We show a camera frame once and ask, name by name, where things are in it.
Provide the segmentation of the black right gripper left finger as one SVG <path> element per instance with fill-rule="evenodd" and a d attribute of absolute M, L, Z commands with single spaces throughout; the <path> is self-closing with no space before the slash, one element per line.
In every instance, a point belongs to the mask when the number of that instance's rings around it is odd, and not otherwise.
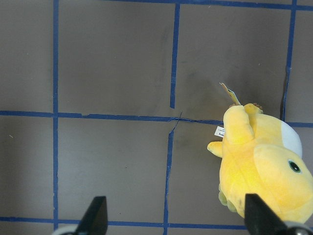
<path fill-rule="evenodd" d="M 58 228 L 53 235 L 105 235 L 108 230 L 106 196 L 93 198 L 78 225 Z"/>

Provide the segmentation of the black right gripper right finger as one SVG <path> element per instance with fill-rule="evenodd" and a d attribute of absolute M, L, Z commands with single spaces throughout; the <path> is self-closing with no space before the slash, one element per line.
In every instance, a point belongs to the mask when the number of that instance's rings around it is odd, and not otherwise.
<path fill-rule="evenodd" d="M 311 235 L 305 224 L 283 221 L 258 194 L 245 195 L 245 226 L 251 235 Z"/>

